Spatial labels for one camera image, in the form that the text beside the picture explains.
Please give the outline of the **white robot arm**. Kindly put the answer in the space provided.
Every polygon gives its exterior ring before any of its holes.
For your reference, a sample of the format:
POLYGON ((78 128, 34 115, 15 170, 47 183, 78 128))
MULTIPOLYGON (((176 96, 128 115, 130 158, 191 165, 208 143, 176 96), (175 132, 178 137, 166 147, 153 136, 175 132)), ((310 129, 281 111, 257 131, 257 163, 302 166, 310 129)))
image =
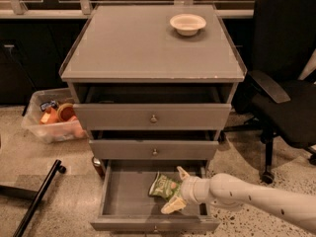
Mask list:
POLYGON ((224 209, 239 209, 249 204, 310 233, 316 233, 316 197, 246 183, 220 173, 211 178, 190 176, 177 167, 182 183, 180 194, 173 196, 161 209, 164 214, 189 204, 209 204, 224 209))

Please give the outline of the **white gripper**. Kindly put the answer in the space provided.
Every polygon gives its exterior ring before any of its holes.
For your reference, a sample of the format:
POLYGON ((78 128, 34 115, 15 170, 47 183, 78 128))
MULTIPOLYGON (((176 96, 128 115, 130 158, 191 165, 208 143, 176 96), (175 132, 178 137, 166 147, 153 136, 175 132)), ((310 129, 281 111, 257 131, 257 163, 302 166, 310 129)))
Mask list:
POLYGON ((202 179, 190 174, 181 166, 177 167, 181 184, 181 196, 173 196, 162 208, 163 214, 170 214, 183 209, 188 204, 209 203, 211 199, 209 179, 202 179))

